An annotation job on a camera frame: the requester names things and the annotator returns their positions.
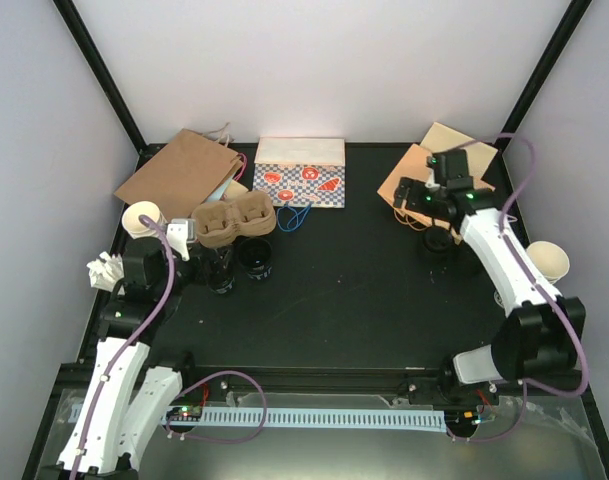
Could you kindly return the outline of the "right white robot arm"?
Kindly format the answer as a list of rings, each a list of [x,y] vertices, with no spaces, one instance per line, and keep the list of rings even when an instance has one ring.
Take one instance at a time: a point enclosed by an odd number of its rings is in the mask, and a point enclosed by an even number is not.
[[[427,179],[403,176],[393,204],[429,217],[426,248],[444,252],[459,234],[473,251],[501,298],[505,320],[490,344],[447,360],[438,379],[441,396],[460,403],[482,383],[520,381],[573,398],[589,384],[582,349],[586,309],[564,297],[528,257],[497,207],[495,193],[475,188],[467,153],[452,148],[425,157]]]

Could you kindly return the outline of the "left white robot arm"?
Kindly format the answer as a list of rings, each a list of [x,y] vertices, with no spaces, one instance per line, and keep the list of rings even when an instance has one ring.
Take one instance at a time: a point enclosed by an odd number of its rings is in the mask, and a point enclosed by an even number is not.
[[[170,319],[183,289],[205,285],[231,265],[228,248],[195,244],[188,255],[154,238],[131,241],[123,277],[101,313],[95,366],[83,405],[57,461],[41,479],[135,479],[167,406],[191,397],[199,376],[189,352],[147,360],[155,334]]]

